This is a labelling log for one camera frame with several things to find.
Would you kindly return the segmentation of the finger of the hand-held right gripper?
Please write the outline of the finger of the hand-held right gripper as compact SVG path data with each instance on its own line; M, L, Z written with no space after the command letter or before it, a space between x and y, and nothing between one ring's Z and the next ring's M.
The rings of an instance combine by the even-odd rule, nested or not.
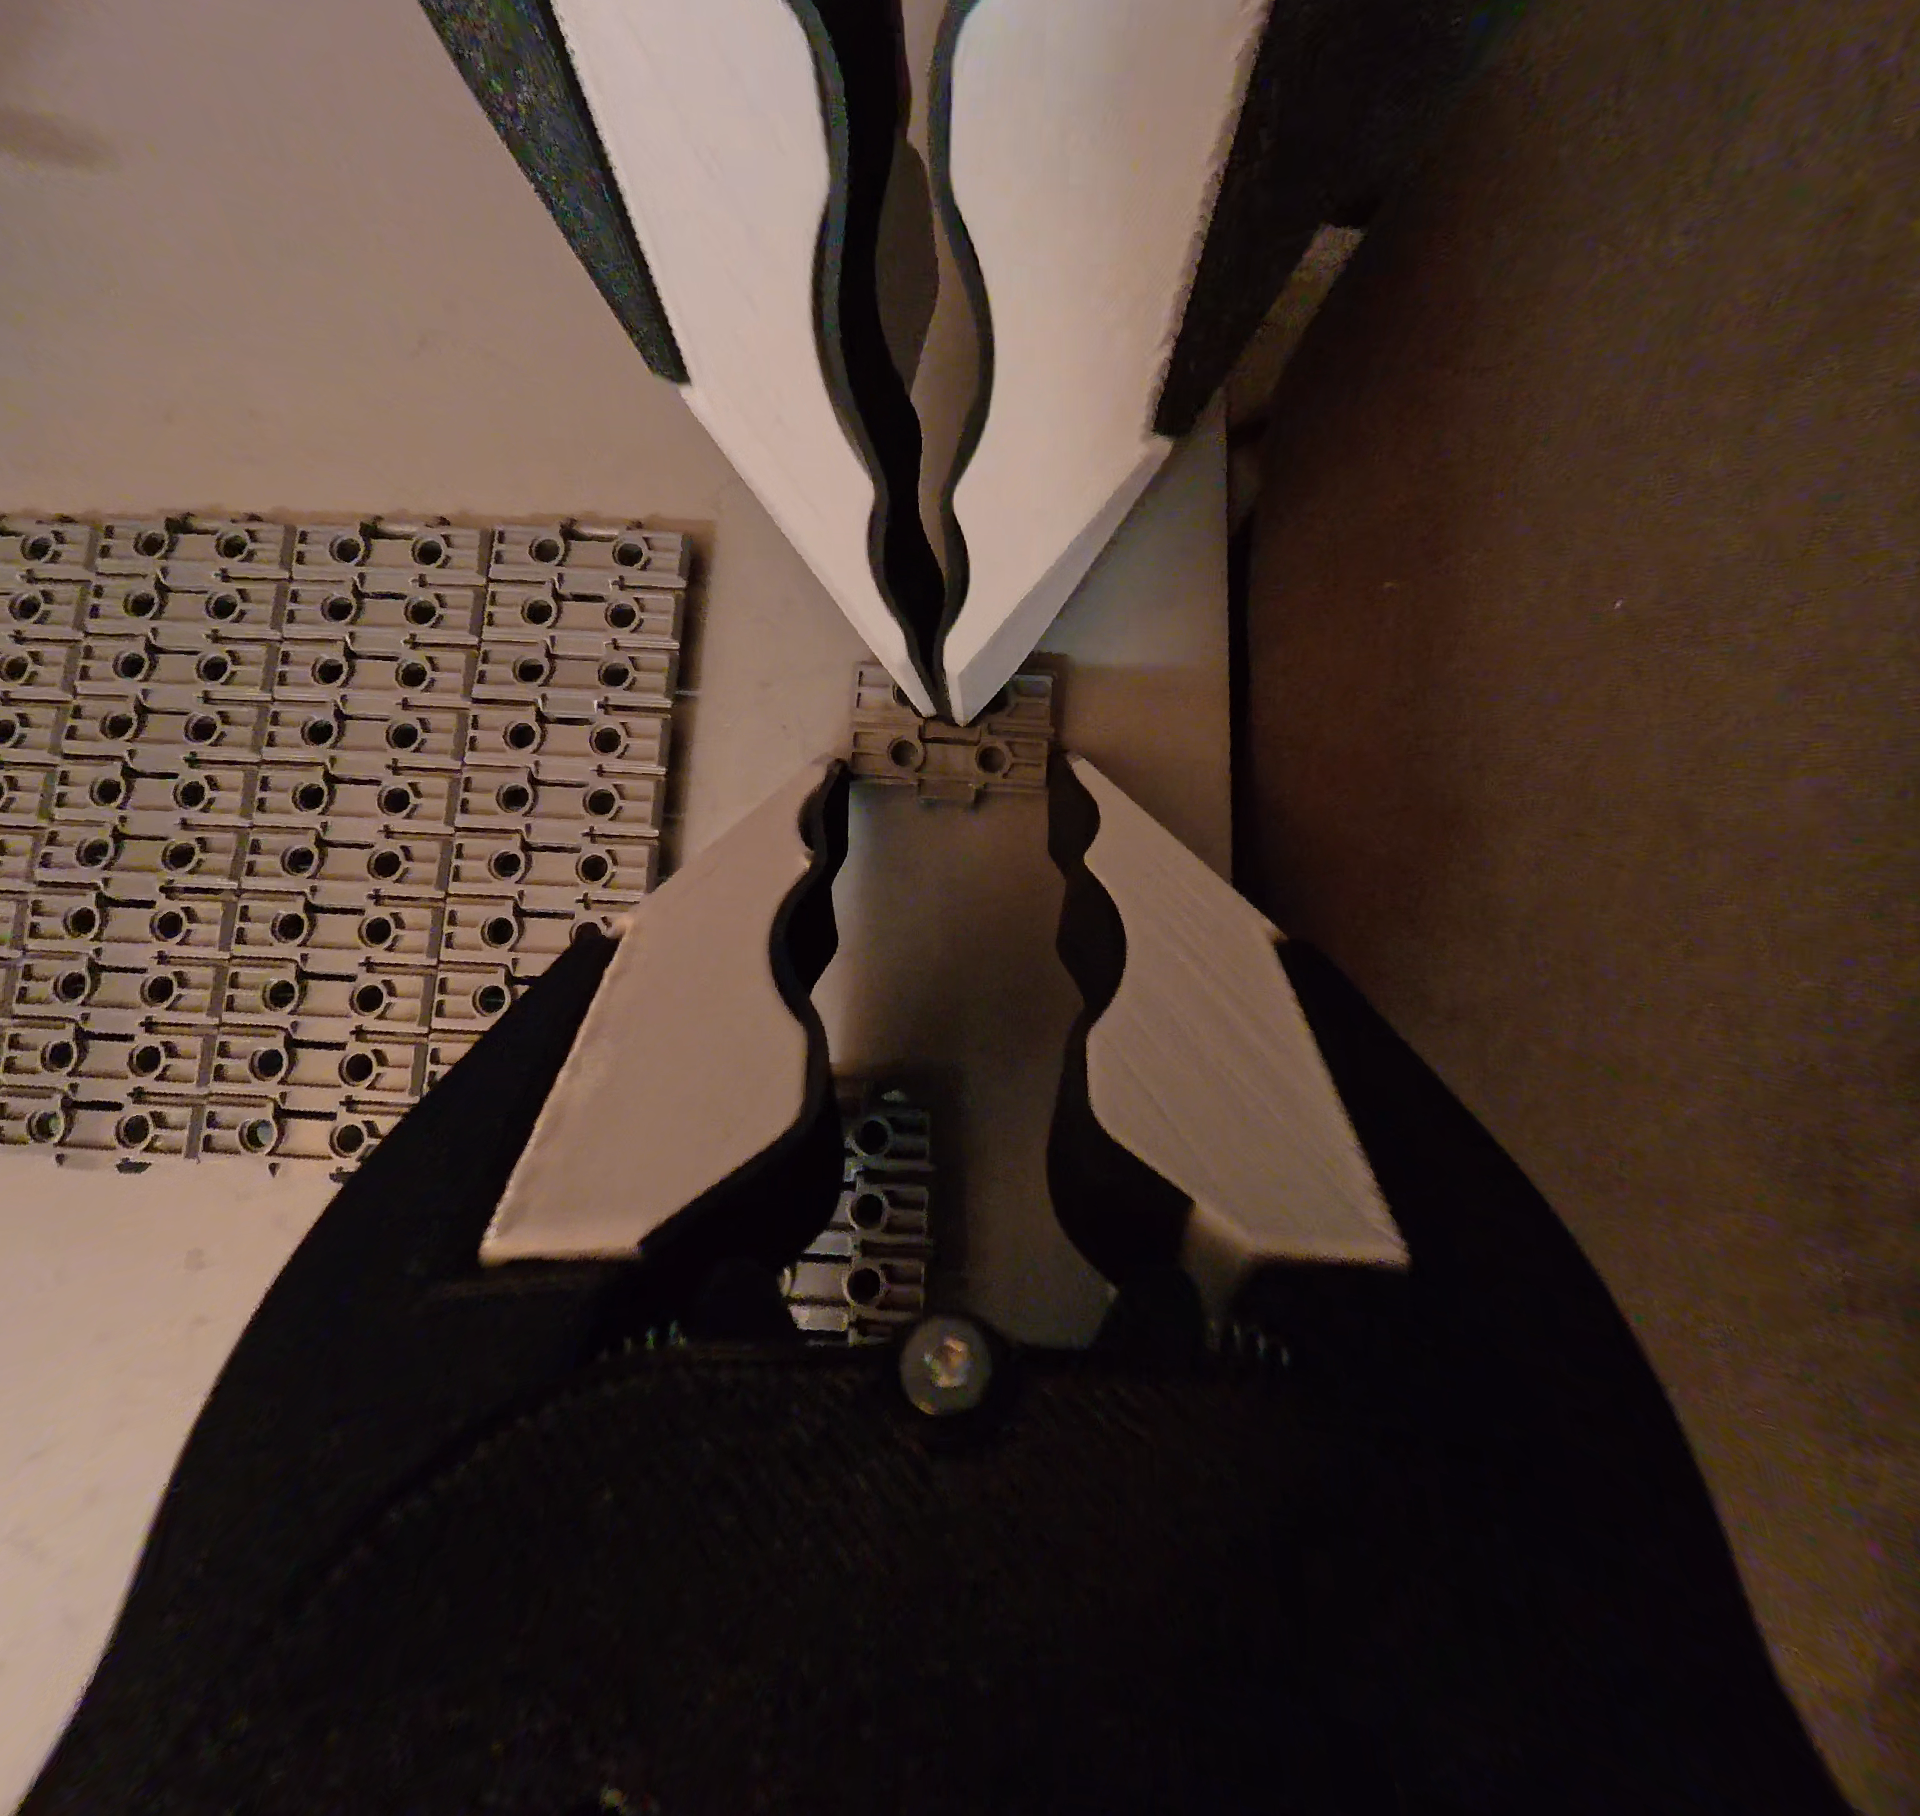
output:
M1167 364L1273 4L948 4L932 172L979 326L943 495L959 720L1022 669L1172 451Z
M894 487L848 371L848 93L811 0L549 0L692 416L921 712Z

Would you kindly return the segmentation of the grey tread link segment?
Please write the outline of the grey tread link segment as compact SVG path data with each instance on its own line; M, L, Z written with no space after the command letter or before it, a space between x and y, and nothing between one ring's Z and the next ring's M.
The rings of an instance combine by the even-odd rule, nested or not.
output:
M925 717L877 662L853 672L852 777L904 785L923 802L973 805L986 793L1041 793L1054 740L1053 664L1027 665L973 725Z

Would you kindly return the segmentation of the large grey tread link mat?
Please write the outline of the large grey tread link mat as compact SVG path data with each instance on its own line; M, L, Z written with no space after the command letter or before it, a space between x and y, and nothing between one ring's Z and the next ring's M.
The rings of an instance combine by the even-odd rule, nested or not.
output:
M342 1173L658 881L686 538L9 514L3 1141Z

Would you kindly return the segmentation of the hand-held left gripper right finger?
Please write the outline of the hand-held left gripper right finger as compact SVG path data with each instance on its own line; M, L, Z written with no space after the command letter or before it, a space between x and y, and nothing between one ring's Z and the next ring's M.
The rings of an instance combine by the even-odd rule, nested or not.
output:
M1280 931L1092 761L1050 765L1058 953L1081 995L1050 1201L1117 1288L1234 1300L1273 1265L1410 1258L1280 961Z

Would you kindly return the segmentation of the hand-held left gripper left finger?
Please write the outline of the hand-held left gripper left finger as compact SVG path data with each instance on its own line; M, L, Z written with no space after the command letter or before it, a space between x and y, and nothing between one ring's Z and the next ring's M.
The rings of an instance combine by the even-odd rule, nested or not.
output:
M842 1181L828 1037L849 771L803 768L628 918L479 1258L756 1253L780 1271Z

